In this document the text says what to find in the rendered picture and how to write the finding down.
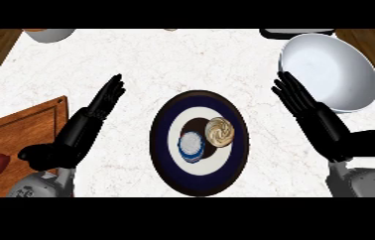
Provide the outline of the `dark appliance with pale top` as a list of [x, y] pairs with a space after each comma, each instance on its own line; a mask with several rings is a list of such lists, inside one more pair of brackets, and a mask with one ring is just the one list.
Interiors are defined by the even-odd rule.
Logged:
[[260, 29], [263, 37], [274, 40], [290, 40], [303, 34], [324, 34], [331, 36], [334, 32], [334, 29]]

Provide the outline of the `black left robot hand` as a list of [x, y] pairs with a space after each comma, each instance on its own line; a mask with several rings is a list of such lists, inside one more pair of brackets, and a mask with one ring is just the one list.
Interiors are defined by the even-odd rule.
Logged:
[[85, 159], [114, 105], [123, 95], [122, 74], [117, 74], [99, 90], [94, 101], [71, 117], [54, 143], [26, 147], [18, 158], [36, 171], [54, 168], [73, 169]]

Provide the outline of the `small white bowl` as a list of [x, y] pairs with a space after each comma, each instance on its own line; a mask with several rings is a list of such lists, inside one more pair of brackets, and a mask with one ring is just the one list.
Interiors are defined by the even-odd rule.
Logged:
[[46, 29], [39, 31], [26, 30], [26, 33], [39, 43], [49, 44], [64, 40], [74, 31], [74, 29]]

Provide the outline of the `dark blue and white plate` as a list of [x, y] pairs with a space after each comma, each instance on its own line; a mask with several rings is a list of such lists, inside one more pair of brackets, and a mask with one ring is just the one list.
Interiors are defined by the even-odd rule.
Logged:
[[160, 109], [150, 132], [150, 154], [166, 183], [184, 194], [209, 196], [238, 179], [250, 154], [250, 134], [234, 103], [191, 90]]

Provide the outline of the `brown wooden cutting board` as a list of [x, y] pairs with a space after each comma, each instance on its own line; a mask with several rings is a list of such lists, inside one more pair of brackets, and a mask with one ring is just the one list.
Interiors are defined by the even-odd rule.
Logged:
[[52, 143], [68, 122], [68, 97], [54, 100], [0, 117], [0, 154], [11, 157], [11, 163], [0, 174], [0, 197], [14, 184], [34, 172], [26, 161], [18, 159], [20, 151], [30, 145]]

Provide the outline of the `large white bowl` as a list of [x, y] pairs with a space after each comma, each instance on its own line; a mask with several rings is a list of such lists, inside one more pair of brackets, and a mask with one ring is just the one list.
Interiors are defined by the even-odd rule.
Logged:
[[280, 71], [288, 71], [312, 97], [337, 113], [375, 102], [375, 67], [344, 41], [322, 34], [293, 37], [281, 49]]

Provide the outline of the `dark red object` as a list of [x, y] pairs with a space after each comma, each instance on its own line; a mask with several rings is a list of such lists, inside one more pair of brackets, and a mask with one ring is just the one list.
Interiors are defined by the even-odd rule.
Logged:
[[11, 157], [5, 154], [0, 154], [0, 174], [6, 170], [9, 163], [11, 163]]

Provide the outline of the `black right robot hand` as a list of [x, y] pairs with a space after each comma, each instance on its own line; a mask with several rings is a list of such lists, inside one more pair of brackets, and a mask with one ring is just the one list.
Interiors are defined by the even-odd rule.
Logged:
[[290, 111], [315, 151], [334, 163], [375, 157], [375, 130], [352, 132], [330, 107], [316, 101], [288, 71], [278, 72], [272, 91]]

